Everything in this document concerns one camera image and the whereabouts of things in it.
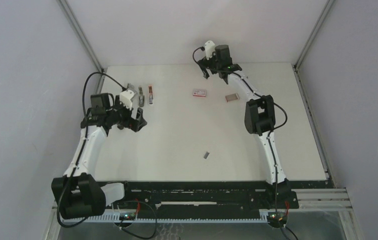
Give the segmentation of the red white staple box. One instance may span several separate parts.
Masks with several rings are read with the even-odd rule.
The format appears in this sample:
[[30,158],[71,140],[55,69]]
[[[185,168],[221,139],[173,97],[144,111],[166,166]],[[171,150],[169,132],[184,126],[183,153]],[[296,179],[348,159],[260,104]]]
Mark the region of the red white staple box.
[[194,97],[206,97],[207,96],[207,91],[205,89],[194,89],[192,91],[192,95]]

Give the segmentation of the beige small stapler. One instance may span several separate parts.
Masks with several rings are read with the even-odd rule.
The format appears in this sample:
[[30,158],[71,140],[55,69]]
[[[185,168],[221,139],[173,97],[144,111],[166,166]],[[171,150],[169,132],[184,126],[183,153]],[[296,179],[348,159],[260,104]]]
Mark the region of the beige small stapler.
[[142,108],[144,107],[144,105],[145,105],[145,95],[144,95],[142,86],[139,86],[138,87],[138,106]]

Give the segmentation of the black and grey large stapler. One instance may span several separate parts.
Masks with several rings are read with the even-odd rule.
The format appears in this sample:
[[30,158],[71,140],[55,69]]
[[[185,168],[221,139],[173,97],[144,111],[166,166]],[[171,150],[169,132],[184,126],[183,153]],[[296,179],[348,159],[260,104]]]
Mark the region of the black and grey large stapler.
[[127,84],[127,89],[128,89],[128,90],[132,90],[133,92],[136,92],[136,90],[135,90],[135,86],[134,86],[133,84],[131,84],[131,83],[128,83],[128,84]]

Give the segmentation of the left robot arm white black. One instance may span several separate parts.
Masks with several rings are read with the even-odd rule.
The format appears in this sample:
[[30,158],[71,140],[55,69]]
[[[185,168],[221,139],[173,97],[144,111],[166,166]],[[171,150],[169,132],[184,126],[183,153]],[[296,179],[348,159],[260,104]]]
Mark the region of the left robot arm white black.
[[101,186],[93,176],[103,144],[114,127],[140,131],[147,125],[143,109],[135,108],[138,94],[124,90],[111,100],[109,93],[93,94],[80,124],[81,135],[76,152],[63,176],[51,182],[58,216],[64,220],[103,215],[112,203],[126,209],[134,196],[120,182]]

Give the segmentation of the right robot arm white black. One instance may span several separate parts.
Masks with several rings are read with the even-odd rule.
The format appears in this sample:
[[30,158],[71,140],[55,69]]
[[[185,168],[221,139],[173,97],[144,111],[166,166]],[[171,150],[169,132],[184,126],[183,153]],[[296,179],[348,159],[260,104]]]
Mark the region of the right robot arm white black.
[[266,203],[272,208],[279,208],[292,191],[281,165],[275,141],[275,130],[279,128],[276,124],[276,109],[283,108],[275,103],[271,95],[261,94],[250,83],[242,67],[233,63],[227,44],[216,45],[212,41],[207,41],[194,52],[204,53],[204,57],[195,59],[194,62],[205,79],[217,74],[227,85],[233,85],[243,92],[246,98],[244,126],[249,134],[255,136],[265,153],[268,170]]

